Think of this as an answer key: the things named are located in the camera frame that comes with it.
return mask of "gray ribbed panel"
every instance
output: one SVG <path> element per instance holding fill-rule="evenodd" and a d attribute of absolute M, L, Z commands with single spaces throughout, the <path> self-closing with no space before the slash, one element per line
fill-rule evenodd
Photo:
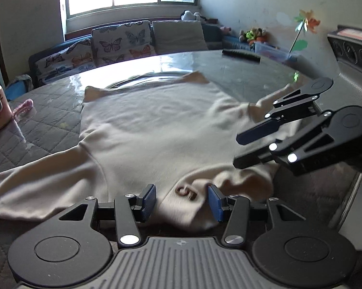
<path fill-rule="evenodd" d="M 339 67 L 340 75 L 334 78 L 333 86 L 315 101 L 321 112 L 348 105 L 362 107 L 362 73 L 343 62 L 339 62 Z"/>
<path fill-rule="evenodd" d="M 224 249 L 213 238 L 160 237 L 120 251 L 105 273 L 78 288 L 286 289 L 258 274 L 242 251 Z"/>

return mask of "pinwheel stick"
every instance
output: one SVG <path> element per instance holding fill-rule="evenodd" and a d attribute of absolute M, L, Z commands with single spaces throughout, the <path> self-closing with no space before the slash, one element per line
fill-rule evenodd
<path fill-rule="evenodd" d="M 302 21 L 301 28 L 300 28 L 300 30 L 297 32 L 296 38 L 295 38 L 295 40 L 294 40 L 294 42 L 293 42 L 293 44 L 292 44 L 292 47 L 291 47 L 291 49 L 289 50 L 288 53 L 291 53 L 291 52 L 292 52 L 292 49 L 293 49 L 293 47 L 295 46 L 295 43 L 296 43 L 297 39 L 299 38 L 300 32 L 303 30 L 304 21 L 305 21 L 305 20 Z"/>

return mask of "clear plastic container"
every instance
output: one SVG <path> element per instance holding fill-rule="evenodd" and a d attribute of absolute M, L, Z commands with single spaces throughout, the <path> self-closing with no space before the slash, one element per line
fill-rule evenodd
<path fill-rule="evenodd" d="M 255 52 L 283 64 L 286 64 L 291 56 L 286 51 L 278 50 L 261 42 L 255 42 Z"/>

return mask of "beige sweatshirt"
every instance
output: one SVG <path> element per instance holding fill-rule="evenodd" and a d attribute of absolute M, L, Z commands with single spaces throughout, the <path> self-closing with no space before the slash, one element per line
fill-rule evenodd
<path fill-rule="evenodd" d="M 263 119 L 272 102 L 292 89 L 288 85 L 250 105 L 198 72 L 124 89 L 87 87 L 76 147 L 0 173 L 0 218 L 44 220 L 87 196 L 111 202 L 153 183 L 151 222 L 210 228 L 215 222 L 205 202 L 209 183 L 253 200 L 272 194 L 277 164 L 236 170 L 232 160 L 246 147 L 294 134 L 298 123 L 245 147 L 236 134 Z M 194 199 L 177 194 L 178 187 L 191 190 Z"/>

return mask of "window sill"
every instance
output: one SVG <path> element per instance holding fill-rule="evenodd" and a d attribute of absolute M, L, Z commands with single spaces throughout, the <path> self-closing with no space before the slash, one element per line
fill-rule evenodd
<path fill-rule="evenodd" d="M 139 18 L 180 17 L 184 10 L 199 12 L 201 7 L 185 4 L 152 4 L 125 6 L 71 17 L 66 20 L 67 33 L 97 25 Z"/>

